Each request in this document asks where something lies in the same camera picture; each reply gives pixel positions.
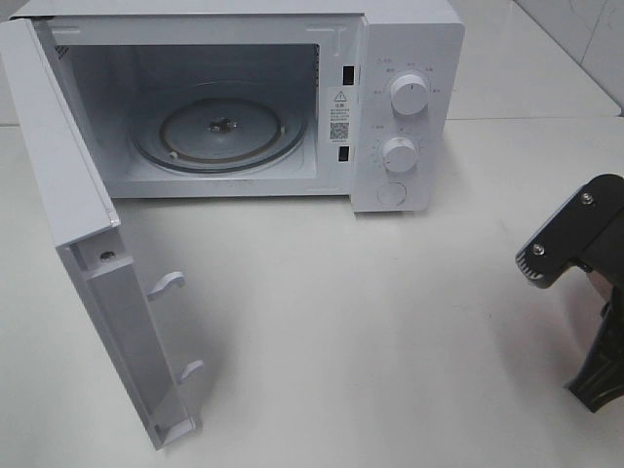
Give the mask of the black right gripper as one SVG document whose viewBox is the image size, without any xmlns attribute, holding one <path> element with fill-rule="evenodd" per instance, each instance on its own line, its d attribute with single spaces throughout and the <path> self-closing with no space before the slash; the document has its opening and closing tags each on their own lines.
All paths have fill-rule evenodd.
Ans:
<svg viewBox="0 0 624 468">
<path fill-rule="evenodd" d="M 623 211 L 610 217 L 596 209 L 571 210 L 571 262 L 586 271 L 605 300 L 623 293 Z M 614 301 L 602 311 L 602 323 L 579 373 L 567 390 L 590 412 L 623 396 L 623 314 Z"/>
</svg>

